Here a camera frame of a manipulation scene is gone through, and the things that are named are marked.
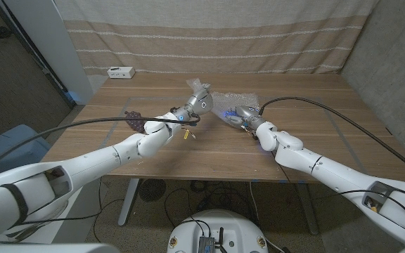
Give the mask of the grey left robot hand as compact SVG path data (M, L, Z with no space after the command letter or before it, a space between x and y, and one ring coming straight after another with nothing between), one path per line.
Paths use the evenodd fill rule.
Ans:
M194 115L204 115L213 108L213 98L210 93L210 85L203 86L195 91L183 107L174 112L174 116L179 121L188 121Z

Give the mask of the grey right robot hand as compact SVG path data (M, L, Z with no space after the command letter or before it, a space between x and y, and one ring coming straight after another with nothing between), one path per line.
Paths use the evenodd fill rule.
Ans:
M224 119L228 124L237 129L257 130L257 128L265 123L265 119L259 114L259 110L254 107L239 105L234 109L229 109L223 114Z

